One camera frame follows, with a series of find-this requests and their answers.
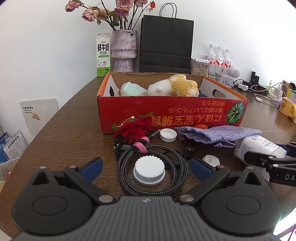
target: white pill bottle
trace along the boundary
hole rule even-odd
[[[253,166],[245,162],[244,155],[247,151],[276,156],[276,158],[284,158],[287,154],[285,149],[257,134],[238,140],[234,155],[246,165],[254,167],[267,181],[269,180],[269,174],[265,168]]]

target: green pumpkin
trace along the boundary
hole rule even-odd
[[[244,114],[244,103],[238,102],[227,112],[226,122],[233,125],[238,122]]]

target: mug handle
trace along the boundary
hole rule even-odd
[[[293,104],[293,108],[294,108],[294,111],[292,114],[289,114],[289,117],[291,119],[295,119],[296,118],[296,104]]]

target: gray ribbed panel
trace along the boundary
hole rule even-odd
[[[194,207],[171,197],[121,197],[100,206],[81,228],[56,237],[21,233],[14,241],[279,241],[272,234],[242,238],[220,233],[203,222]]]

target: purple drawstring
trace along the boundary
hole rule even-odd
[[[230,145],[229,145],[229,146],[227,146],[227,145],[222,145],[221,142],[218,142],[214,147],[220,147],[220,148],[222,148],[222,147],[233,148],[233,147],[236,146],[235,143],[231,143],[231,142],[229,142],[229,141],[226,140],[223,136],[222,136],[222,138],[223,138],[223,140],[222,140],[221,142],[227,142],[227,143],[230,144]]]

